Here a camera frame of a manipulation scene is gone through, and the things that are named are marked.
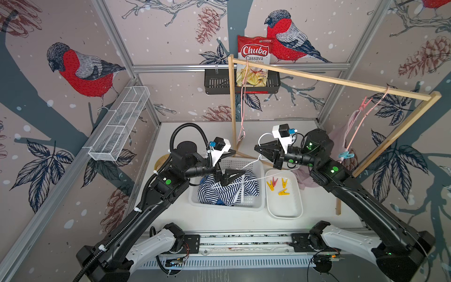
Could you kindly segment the striped tank top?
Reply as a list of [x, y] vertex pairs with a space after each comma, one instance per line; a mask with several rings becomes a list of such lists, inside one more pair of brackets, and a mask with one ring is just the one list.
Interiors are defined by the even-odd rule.
[[197, 192], [197, 198], [201, 204], [215, 205], [220, 199], [226, 206], [241, 204], [245, 197], [258, 197], [259, 195], [260, 186], [252, 171], [246, 171], [245, 175], [228, 186], [215, 183], [213, 176], [203, 177]]

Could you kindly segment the blue tank top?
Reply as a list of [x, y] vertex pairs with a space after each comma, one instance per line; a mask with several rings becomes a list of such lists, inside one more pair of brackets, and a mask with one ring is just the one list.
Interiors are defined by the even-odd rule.
[[217, 202], [215, 203], [215, 205], [225, 206], [226, 204], [222, 200], [218, 199]]

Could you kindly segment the white hanger with striped top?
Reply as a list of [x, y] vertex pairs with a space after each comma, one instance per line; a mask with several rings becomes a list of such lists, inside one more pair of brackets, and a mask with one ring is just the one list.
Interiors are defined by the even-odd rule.
[[280, 178], [285, 175], [285, 172], [294, 170], [287, 168], [283, 168], [283, 170], [274, 169], [272, 163], [258, 153], [250, 156], [239, 151], [236, 151], [233, 157], [225, 158], [221, 161], [221, 164], [224, 165], [223, 169], [252, 171], [260, 188], [263, 190], [267, 185], [266, 181], [269, 181], [273, 176], [275, 179]]

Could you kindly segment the pink hanger with blue top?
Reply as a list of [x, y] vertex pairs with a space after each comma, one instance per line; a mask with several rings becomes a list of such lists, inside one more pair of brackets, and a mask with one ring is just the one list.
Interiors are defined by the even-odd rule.
[[245, 92], [247, 87], [247, 74], [249, 71], [249, 62], [246, 61], [245, 65], [245, 73], [243, 75], [243, 80], [241, 83], [241, 93], [240, 93], [240, 132], [238, 137], [238, 144], [240, 144], [245, 138], [245, 129], [244, 129], [244, 100], [245, 100]]

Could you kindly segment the yellow clothespin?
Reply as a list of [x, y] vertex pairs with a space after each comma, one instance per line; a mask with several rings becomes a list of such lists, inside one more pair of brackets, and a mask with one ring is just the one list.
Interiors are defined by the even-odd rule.
[[273, 181], [269, 181], [267, 182], [268, 187], [270, 188], [271, 191], [274, 191], [274, 182]]
[[288, 179], [285, 179], [285, 178], [281, 178], [282, 179], [282, 185], [283, 185], [283, 188], [285, 189], [286, 188], [286, 186], [287, 186], [287, 183], [288, 183]]
[[279, 196], [284, 196], [284, 195], [289, 195], [289, 194], [290, 194], [290, 193], [287, 192], [286, 189], [283, 189], [282, 191], [280, 191], [280, 192], [278, 193]]

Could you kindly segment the pink tank top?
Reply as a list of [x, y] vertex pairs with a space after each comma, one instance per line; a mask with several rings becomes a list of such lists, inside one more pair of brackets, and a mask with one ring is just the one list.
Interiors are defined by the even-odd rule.
[[[351, 128], [353, 127], [355, 121], [360, 115], [360, 111], [356, 110], [349, 120], [341, 127], [334, 129], [328, 136], [334, 142], [334, 146], [331, 152], [331, 157], [340, 161], [339, 155], [346, 151], [346, 137], [348, 136]], [[293, 173], [296, 175], [298, 186], [300, 190], [304, 190], [305, 188], [313, 188], [317, 185], [313, 181], [313, 178], [308, 174], [308, 169], [306, 167], [299, 168]]]

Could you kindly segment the teal clothespin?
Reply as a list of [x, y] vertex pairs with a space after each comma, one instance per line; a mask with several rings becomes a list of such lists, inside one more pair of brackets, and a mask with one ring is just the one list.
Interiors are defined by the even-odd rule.
[[349, 151], [346, 151], [346, 152], [343, 152], [343, 153], [341, 153], [341, 154], [339, 154], [339, 158], [340, 159], [351, 159], [351, 158], [353, 158], [355, 156], [355, 154], [354, 153], [350, 153]]

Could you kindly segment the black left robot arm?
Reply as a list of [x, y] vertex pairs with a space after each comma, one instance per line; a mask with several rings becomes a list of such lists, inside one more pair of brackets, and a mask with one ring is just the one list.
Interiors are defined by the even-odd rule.
[[[184, 141], [174, 145], [177, 134], [184, 128], [195, 128], [206, 148], [201, 156], [197, 145]], [[184, 244], [184, 231], [174, 223], [139, 243], [141, 235], [189, 187], [195, 177], [211, 175], [215, 182], [226, 186], [244, 175], [243, 170], [222, 170], [220, 161], [236, 154], [228, 140], [216, 137], [208, 141], [199, 125], [184, 123], [175, 129], [170, 138], [170, 155], [161, 168], [150, 176], [144, 185], [139, 204], [118, 227], [110, 231], [94, 246], [83, 246], [76, 257], [81, 271], [74, 281], [87, 277], [92, 282], [126, 282], [141, 265], [151, 258], [178, 251]]]

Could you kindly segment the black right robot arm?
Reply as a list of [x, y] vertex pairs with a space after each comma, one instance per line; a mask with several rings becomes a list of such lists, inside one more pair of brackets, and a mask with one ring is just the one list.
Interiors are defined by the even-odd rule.
[[396, 217], [345, 166], [332, 159], [334, 143], [326, 131], [310, 131], [301, 147], [294, 145], [296, 134], [287, 124], [274, 126], [275, 140], [255, 145], [254, 150], [272, 162], [275, 169], [282, 169], [283, 165], [306, 166], [316, 184], [350, 207], [376, 234], [364, 236], [320, 221], [310, 230], [312, 248], [319, 252], [344, 250], [377, 265], [393, 282], [411, 281], [427, 260], [435, 238]]

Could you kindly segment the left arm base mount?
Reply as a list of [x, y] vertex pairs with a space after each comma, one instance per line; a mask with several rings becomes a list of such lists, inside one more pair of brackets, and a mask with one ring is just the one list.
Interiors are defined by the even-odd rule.
[[186, 255], [188, 254], [198, 254], [200, 250], [200, 235], [185, 235], [184, 241], [180, 245], [178, 250], [169, 250], [162, 255]]

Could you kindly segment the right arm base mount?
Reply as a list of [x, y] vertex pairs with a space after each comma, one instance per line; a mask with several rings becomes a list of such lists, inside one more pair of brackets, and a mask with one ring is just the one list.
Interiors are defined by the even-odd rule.
[[296, 253], [331, 251], [340, 254], [341, 252], [339, 249], [328, 246], [320, 235], [310, 233], [292, 233], [289, 245], [294, 248]]

